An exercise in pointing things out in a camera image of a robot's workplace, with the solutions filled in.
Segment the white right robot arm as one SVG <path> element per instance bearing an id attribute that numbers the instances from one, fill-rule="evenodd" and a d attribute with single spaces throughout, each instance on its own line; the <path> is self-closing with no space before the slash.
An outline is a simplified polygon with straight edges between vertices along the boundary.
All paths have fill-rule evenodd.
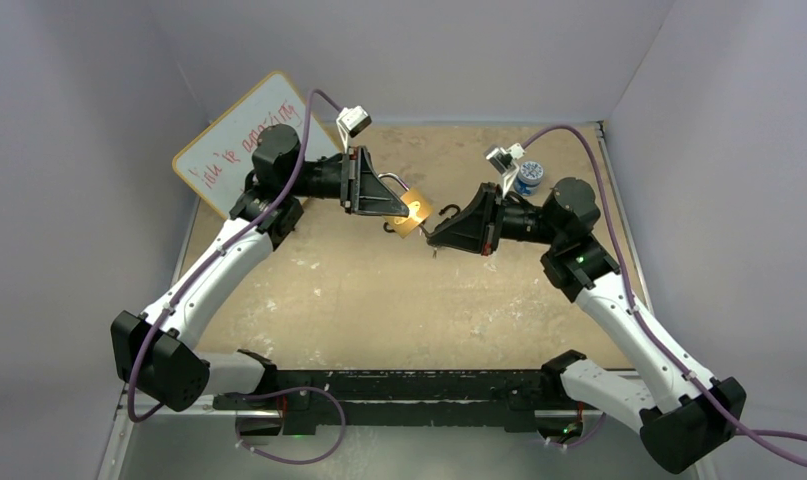
<path id="1" fill-rule="evenodd" d="M 636 432 L 661 468 L 679 474 L 734 436 L 747 394 L 735 378 L 719 379 L 691 357 L 625 286 L 620 266 L 592 232 L 600 216 L 593 188 L 577 178 L 559 180 L 540 206 L 483 183 L 427 242 L 483 256 L 502 240 L 547 245 L 541 264 L 551 285 L 603 329 L 641 380 L 565 353 L 545 366 L 543 399 L 598 408 Z"/>

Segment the small silver keys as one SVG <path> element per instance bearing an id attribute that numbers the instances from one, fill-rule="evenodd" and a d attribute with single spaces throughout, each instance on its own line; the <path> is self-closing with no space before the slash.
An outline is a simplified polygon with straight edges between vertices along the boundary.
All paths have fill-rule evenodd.
<path id="1" fill-rule="evenodd" d="M 437 256 L 438 256 L 439 246 L 434 244 L 434 242 L 432 240 L 432 234 L 426 227 L 421 227 L 420 230 L 421 230 L 421 236 L 423 237 L 424 241 L 426 242 L 426 244 L 431 249 L 431 258 L 433 260 L 436 260 Z"/>

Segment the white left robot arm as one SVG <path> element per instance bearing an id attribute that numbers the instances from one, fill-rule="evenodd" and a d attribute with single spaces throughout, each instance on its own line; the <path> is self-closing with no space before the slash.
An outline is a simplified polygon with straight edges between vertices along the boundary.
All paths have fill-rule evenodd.
<path id="1" fill-rule="evenodd" d="M 182 411 L 203 395 L 238 394 L 251 408 L 276 399 L 272 364 L 258 354 L 204 355 L 196 347 L 214 314 L 244 278 L 295 230 L 302 199 L 337 199 L 351 215 L 407 217 L 406 203 L 375 172 L 364 146 L 305 159 L 307 147 L 288 125 L 264 130 L 252 153 L 244 191 L 192 267 L 139 313 L 121 312 L 110 327 L 118 376 L 128 386 L 128 414 L 142 392 L 159 407 Z"/>

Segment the brass padlock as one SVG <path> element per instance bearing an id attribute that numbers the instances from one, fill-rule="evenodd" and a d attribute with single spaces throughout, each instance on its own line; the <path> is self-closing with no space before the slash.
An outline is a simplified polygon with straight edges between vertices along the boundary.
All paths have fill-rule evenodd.
<path id="1" fill-rule="evenodd" d="M 406 238 L 415 231 L 421 236 L 421 227 L 427 228 L 427 222 L 434 213 L 433 205 L 417 189 L 412 189 L 399 175 L 385 172 L 379 175 L 382 181 L 395 182 L 402 188 L 400 198 L 409 208 L 409 215 L 403 217 L 384 217 L 384 223 L 389 223 L 396 231 L 396 235 Z"/>

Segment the black padlock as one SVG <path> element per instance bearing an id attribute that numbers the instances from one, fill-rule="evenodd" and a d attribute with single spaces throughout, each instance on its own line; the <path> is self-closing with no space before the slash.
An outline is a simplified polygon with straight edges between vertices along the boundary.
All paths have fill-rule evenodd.
<path id="1" fill-rule="evenodd" d="M 451 203 L 439 210 L 438 215 L 442 218 L 452 217 L 461 211 L 461 207 L 457 204 Z"/>

